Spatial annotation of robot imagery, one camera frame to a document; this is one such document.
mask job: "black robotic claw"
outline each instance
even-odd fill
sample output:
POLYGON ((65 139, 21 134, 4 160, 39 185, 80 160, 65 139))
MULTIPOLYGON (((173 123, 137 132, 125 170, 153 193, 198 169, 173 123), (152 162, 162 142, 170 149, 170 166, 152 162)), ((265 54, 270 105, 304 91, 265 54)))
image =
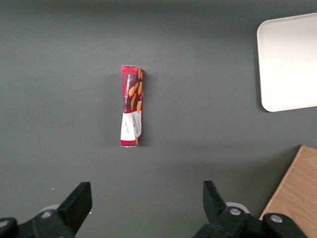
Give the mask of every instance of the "black robotic claw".
POLYGON ((56 210, 40 212, 21 225, 14 218, 0 219, 0 238, 74 238, 91 208, 90 183, 82 182, 56 210))
POLYGON ((209 224, 193 238, 307 238, 288 216, 267 213, 260 221, 238 207, 228 207, 212 181, 204 182, 203 204, 209 224))

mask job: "white tray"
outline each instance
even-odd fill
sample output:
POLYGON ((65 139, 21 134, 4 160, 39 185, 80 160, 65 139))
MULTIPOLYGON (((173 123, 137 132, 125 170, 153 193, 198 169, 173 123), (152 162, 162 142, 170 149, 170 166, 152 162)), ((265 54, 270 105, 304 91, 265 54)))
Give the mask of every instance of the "white tray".
POLYGON ((266 110, 317 106, 317 13, 263 22, 258 53, 266 110))

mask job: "snack package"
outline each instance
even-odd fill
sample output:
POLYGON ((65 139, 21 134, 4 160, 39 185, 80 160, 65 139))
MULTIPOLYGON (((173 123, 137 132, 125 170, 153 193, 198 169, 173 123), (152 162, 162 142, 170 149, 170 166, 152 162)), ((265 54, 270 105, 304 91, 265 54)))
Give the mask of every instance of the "snack package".
POLYGON ((142 137, 142 99, 144 70, 122 66, 123 116, 121 146, 134 147, 142 137))

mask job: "white label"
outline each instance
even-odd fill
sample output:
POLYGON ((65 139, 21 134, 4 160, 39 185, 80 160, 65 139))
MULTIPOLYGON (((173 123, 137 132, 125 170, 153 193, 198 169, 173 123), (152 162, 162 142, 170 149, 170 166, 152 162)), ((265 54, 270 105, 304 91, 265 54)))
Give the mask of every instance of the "white label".
POLYGON ((141 113, 124 113, 121 124, 121 140, 135 140, 142 133, 141 113))
POLYGON ((131 113, 124 113, 122 116, 121 140, 135 140, 135 132, 131 113))

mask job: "wooden board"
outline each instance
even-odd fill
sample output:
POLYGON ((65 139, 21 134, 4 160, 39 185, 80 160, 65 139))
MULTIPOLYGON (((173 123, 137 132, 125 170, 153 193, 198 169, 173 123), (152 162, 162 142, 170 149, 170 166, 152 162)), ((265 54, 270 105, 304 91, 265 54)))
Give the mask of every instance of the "wooden board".
POLYGON ((317 150, 301 146, 263 210, 292 218, 309 238, 317 234, 317 150))

